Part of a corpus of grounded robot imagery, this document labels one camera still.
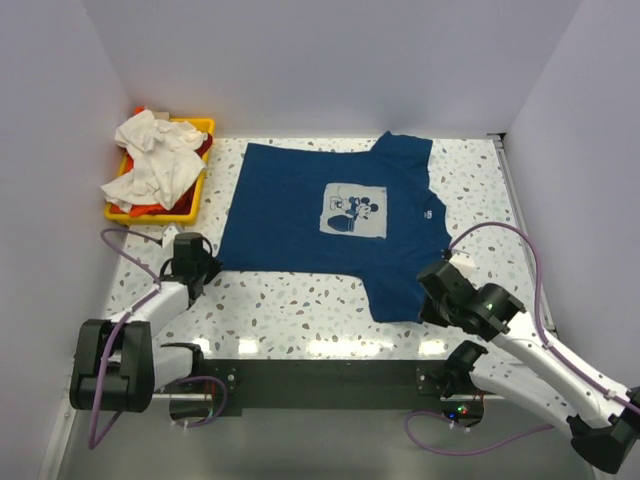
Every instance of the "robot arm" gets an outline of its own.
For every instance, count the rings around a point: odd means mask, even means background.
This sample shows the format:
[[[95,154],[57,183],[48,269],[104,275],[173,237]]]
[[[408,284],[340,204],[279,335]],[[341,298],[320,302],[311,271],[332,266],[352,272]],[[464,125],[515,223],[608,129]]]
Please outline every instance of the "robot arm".
[[[173,257],[163,265],[161,282],[124,311],[107,320],[87,320],[80,328],[71,377],[70,401],[78,410],[91,410],[99,383],[99,368],[107,338],[123,316],[126,323],[115,337],[102,383],[100,410],[141,412],[153,392],[188,377],[203,355],[196,345],[161,344],[158,333],[186,311],[205,284],[221,271],[197,233],[181,233],[173,243]]]
[[[640,389],[598,372],[559,340],[541,338],[545,332],[518,299],[495,284],[476,290],[446,259],[423,270],[419,281],[427,291],[425,322],[461,328],[524,364],[501,368],[484,346],[465,341],[447,360],[454,384],[468,375],[476,387],[520,404],[571,436],[573,448],[592,465],[618,471],[640,435]]]

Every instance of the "white towel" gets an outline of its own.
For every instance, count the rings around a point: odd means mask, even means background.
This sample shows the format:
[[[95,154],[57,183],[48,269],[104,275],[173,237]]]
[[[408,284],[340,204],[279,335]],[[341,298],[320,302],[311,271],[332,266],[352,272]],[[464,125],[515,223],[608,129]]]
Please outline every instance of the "white towel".
[[[131,117],[116,130],[116,143],[127,149],[133,169],[102,186],[105,199],[125,212],[156,203],[171,210],[205,168],[194,150],[206,135],[188,122],[158,120],[149,110]]]

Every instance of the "orange cloth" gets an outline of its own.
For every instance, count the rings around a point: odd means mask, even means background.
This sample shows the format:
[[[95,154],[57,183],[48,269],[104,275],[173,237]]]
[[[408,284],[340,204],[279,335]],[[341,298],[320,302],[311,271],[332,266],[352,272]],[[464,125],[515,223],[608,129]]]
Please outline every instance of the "orange cloth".
[[[205,138],[200,148],[196,150],[196,153],[201,157],[207,153],[211,145],[213,144],[213,137],[207,134],[207,138]],[[133,168],[133,159],[129,156],[129,154],[125,154],[127,159],[127,164],[124,168],[123,173],[129,172]],[[130,217],[140,217],[141,215],[187,215],[191,211],[191,204],[193,203],[193,193],[195,191],[196,184],[194,183],[187,192],[180,197],[180,200],[176,202],[171,210],[165,210],[162,205],[134,205],[131,207],[131,211],[129,212]],[[111,205],[110,209],[111,213],[126,213],[120,210],[115,205]]]

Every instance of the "speckled table surface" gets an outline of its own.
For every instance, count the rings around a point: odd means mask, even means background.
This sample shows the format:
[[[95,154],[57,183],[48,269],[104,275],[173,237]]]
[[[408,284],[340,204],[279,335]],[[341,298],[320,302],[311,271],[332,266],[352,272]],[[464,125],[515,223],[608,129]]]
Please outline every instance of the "speckled table surface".
[[[217,251],[249,142],[297,149],[368,150],[374,139],[217,139],[207,169],[198,223],[187,230],[209,238]],[[504,177],[491,140],[435,140],[431,189],[447,206],[451,236],[482,221],[514,223]],[[162,227],[134,227],[160,236]],[[532,307],[532,282],[522,245],[505,230],[484,229],[461,247],[476,270],[472,282],[499,283]],[[157,245],[128,235],[125,248],[154,271],[168,258]],[[120,259],[107,313],[129,306],[151,286]],[[466,335],[415,323],[380,324],[369,313],[358,278],[301,272],[223,272],[205,294],[160,333],[161,340],[195,342],[209,358],[444,359]]]

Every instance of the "yellow tray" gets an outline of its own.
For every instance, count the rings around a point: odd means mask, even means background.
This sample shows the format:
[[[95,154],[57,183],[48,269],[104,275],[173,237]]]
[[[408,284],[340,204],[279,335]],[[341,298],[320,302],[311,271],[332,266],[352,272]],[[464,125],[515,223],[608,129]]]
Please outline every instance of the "yellow tray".
[[[212,118],[172,118],[172,122],[189,122],[191,125],[196,127],[201,132],[207,132],[209,135],[213,137],[213,130],[215,129],[216,123]],[[202,156],[202,161],[204,163],[209,162],[209,154],[211,153],[211,148],[207,150]],[[118,176],[120,177],[127,166],[127,156],[126,154],[122,158],[122,163],[120,164],[120,169],[118,170]],[[202,185],[204,184],[206,172],[203,170],[202,173],[198,176],[196,180],[196,189],[193,193],[193,202],[191,202],[191,211],[186,215],[140,215],[139,217],[130,217],[128,213],[115,213],[111,211],[111,207],[113,207],[112,203],[107,203],[107,206],[104,208],[104,216],[109,220],[113,220],[114,222],[121,223],[123,225],[138,225],[138,224],[146,224],[146,225],[166,225],[168,223],[180,223],[182,225],[193,225],[196,223],[196,219],[198,218],[198,210],[200,208],[200,197],[202,197]]]

